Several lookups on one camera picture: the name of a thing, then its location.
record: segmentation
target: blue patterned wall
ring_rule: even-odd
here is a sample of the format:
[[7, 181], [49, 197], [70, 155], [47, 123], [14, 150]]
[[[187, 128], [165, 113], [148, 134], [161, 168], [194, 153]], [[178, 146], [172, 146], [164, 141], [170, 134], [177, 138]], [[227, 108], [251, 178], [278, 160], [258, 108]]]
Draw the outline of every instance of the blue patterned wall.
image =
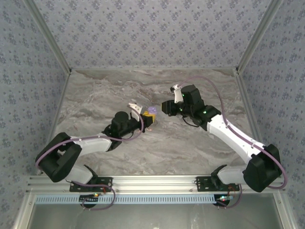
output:
[[66, 74], [20, 0], [0, 1], [0, 228], [11, 228]]
[[305, 2], [287, 0], [243, 77], [264, 142], [282, 152], [288, 195], [305, 228]]
[[236, 66], [270, 0], [35, 0], [72, 68]]

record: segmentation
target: gray marble tabletop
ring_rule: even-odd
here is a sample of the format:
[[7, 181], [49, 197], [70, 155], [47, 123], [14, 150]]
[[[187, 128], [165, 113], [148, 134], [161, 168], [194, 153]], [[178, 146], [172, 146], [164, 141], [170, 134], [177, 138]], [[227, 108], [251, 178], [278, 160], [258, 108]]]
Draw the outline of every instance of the gray marble tabletop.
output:
[[[228, 120], [251, 135], [232, 72], [207, 69], [73, 71], [55, 134], [95, 135], [111, 123], [116, 112], [129, 113], [128, 102], [137, 102], [143, 111], [149, 106], [157, 108], [152, 130], [111, 152], [82, 156], [77, 164], [86, 164], [99, 175], [210, 174], [223, 164], [242, 165], [241, 158], [214, 135], [186, 125], [180, 116], [162, 113], [160, 104], [173, 99], [170, 87], [192, 75], [204, 75], [216, 84]], [[221, 108], [208, 82], [198, 79], [190, 83], [200, 90], [205, 104]]]

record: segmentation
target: small yellow object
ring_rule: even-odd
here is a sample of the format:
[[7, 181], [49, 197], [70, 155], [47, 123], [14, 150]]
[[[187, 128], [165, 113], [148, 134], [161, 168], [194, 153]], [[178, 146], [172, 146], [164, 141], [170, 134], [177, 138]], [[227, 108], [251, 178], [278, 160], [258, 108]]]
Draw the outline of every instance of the small yellow object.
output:
[[146, 116], [146, 117], [152, 117], [152, 122], [154, 123], [154, 120], [156, 118], [156, 115], [155, 114], [149, 114], [148, 111], [145, 111], [143, 113], [143, 116]]

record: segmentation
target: black mounting bracket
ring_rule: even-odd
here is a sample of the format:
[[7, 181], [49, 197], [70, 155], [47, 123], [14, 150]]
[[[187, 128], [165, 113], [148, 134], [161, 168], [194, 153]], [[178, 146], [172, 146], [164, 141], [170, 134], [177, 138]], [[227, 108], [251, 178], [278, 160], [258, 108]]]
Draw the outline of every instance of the black mounting bracket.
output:
[[229, 195], [215, 194], [215, 195], [214, 195], [214, 198], [215, 198], [215, 200], [216, 200], [216, 203], [213, 204], [213, 205], [215, 205], [215, 206], [217, 206], [217, 207], [226, 207], [226, 206], [228, 206], [229, 203], [230, 203], [230, 200], [229, 200], [229, 199], [228, 199], [228, 200], [218, 200], [218, 199], [221, 198], [221, 197], [228, 197], [228, 196], [229, 196]]
[[[97, 185], [108, 185], [112, 187], [112, 177], [97, 177], [95, 184]], [[70, 192], [96, 192], [96, 193], [101, 193], [101, 192], [111, 192], [111, 190], [107, 187], [84, 187], [75, 184], [73, 181], [70, 184]]]
[[[80, 203], [82, 202], [92, 202], [92, 203], [96, 203], [97, 201], [99, 200], [98, 197], [94, 197], [93, 194], [90, 194], [90, 195], [81, 195], [79, 198], [78, 198], [78, 201]], [[94, 207], [96, 204], [83, 204], [85, 208], [92, 208]]]
[[234, 188], [236, 192], [239, 191], [239, 185], [236, 184], [229, 184], [222, 186], [222, 190], [219, 190], [213, 184], [211, 176], [196, 177], [195, 183], [197, 185], [198, 192], [216, 192], [216, 191], [228, 192], [228, 191], [232, 191], [230, 187]]

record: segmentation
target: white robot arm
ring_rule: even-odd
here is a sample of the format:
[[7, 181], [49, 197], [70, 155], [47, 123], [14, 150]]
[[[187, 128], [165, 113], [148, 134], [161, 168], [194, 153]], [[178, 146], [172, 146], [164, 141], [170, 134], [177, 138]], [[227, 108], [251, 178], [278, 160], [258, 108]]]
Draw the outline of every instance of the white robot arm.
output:
[[190, 117], [195, 125], [219, 137], [245, 162], [243, 166], [223, 165], [217, 168], [212, 173], [212, 181], [217, 188], [221, 189], [221, 186], [232, 183], [246, 183], [254, 191], [261, 192], [281, 175], [282, 172], [274, 161], [264, 155], [257, 147], [253, 147], [255, 145], [264, 149], [279, 162], [279, 152], [274, 145], [265, 146], [246, 135], [229, 121], [224, 121], [219, 110], [204, 104], [199, 90], [194, 85], [183, 88], [175, 85], [171, 91], [174, 92], [175, 99], [162, 103], [162, 111], [165, 114]]
[[129, 104], [129, 107], [132, 109], [130, 118], [126, 112], [117, 112], [111, 124], [95, 136], [82, 139], [82, 137], [71, 137], [66, 133], [59, 133], [38, 154], [36, 165], [53, 182], [66, 179], [67, 181], [87, 184], [96, 174], [88, 166], [75, 165], [78, 157], [95, 152], [114, 150], [122, 141], [136, 138], [134, 136], [130, 139], [123, 139], [123, 136], [133, 133], [137, 129], [145, 132], [145, 128], [154, 122], [156, 115], [154, 107], [148, 108], [148, 111], [143, 114], [141, 114], [142, 106]]

